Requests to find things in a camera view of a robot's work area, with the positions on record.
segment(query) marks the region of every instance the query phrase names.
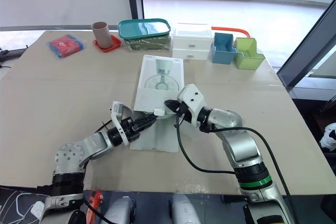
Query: green ring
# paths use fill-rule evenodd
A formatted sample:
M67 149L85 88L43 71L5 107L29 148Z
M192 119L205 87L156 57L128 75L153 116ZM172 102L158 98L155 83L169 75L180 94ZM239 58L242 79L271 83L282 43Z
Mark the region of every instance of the green ring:
M267 183L269 183L270 181L272 181L272 178L271 178L271 175L268 175L266 178L262 179L262 180L258 180L258 181L255 181L255 182L250 182L250 183L240 183L239 182L239 185L241 187L259 187L259 186L263 186Z

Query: drawer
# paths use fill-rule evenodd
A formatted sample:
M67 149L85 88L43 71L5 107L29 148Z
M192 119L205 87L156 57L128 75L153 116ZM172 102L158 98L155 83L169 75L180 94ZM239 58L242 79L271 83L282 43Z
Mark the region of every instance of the drawer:
M210 50L173 49L173 58L189 60L207 60Z
M210 50L212 39L173 38L173 49Z

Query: white cloth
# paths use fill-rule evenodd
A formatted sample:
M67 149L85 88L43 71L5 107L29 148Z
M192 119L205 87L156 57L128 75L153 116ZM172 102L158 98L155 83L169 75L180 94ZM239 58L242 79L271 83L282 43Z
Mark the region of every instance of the white cloth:
M329 124L324 128L324 136L320 144L324 148L328 148L331 152L336 149L336 140L329 136L332 130L336 130L336 123Z

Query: green pen holder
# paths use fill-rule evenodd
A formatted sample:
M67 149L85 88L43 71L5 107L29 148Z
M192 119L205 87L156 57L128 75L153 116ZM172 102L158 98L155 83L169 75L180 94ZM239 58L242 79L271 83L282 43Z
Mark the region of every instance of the green pen holder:
M233 47L237 49L238 69L256 70L265 59L263 54L257 53L257 41L253 38L236 38Z

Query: white plastic drawer unit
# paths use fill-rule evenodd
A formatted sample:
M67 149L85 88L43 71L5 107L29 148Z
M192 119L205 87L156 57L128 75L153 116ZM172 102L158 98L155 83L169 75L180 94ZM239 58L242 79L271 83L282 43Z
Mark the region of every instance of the white plastic drawer unit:
M173 57L206 60L212 44L207 24L177 23L173 31Z
M173 49L173 58L189 60L207 60L209 50L183 50Z

